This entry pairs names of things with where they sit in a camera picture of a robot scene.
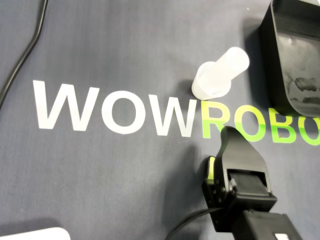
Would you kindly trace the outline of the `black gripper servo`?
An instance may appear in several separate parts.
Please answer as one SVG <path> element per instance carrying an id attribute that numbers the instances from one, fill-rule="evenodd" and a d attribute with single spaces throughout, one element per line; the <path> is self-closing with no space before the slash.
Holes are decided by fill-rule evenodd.
<path id="1" fill-rule="evenodd" d="M 269 212 L 277 198 L 268 189 L 265 160 L 234 127 L 221 130 L 221 146 L 205 160 L 202 192 L 217 232 L 230 232 L 244 210 Z"/>

